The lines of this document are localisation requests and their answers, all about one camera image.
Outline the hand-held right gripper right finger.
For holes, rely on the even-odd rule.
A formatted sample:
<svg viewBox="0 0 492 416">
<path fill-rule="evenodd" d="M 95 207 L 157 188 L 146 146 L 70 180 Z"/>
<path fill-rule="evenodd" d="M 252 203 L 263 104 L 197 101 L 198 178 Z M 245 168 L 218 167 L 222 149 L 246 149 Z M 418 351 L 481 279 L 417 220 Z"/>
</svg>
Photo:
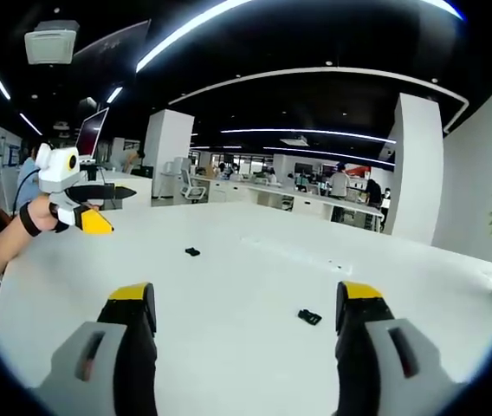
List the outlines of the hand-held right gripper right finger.
<svg viewBox="0 0 492 416">
<path fill-rule="evenodd" d="M 436 345 L 375 288 L 337 285 L 338 415 L 438 415 L 463 390 Z"/>
</svg>

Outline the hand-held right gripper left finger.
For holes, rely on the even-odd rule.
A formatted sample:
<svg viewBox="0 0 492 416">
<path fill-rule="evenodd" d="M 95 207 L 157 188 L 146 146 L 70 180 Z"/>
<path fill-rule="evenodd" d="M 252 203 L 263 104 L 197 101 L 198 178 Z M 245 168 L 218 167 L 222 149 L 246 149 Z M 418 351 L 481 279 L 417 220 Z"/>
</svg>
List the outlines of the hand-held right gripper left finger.
<svg viewBox="0 0 492 416">
<path fill-rule="evenodd" d="M 36 396 L 54 415 L 156 415 L 154 288 L 115 290 L 53 353 Z"/>
</svg>

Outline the person's left hand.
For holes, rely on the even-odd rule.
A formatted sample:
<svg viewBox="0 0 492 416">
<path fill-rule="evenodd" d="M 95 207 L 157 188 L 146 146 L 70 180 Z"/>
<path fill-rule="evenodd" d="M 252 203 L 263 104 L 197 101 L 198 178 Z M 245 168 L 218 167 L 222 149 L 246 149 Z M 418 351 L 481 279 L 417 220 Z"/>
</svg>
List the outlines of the person's left hand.
<svg viewBox="0 0 492 416">
<path fill-rule="evenodd" d="M 29 218 L 39 231 L 54 231 L 61 233 L 68 229 L 68 225 L 59 221 L 53 214 L 48 196 L 39 196 L 28 204 Z"/>
</svg>

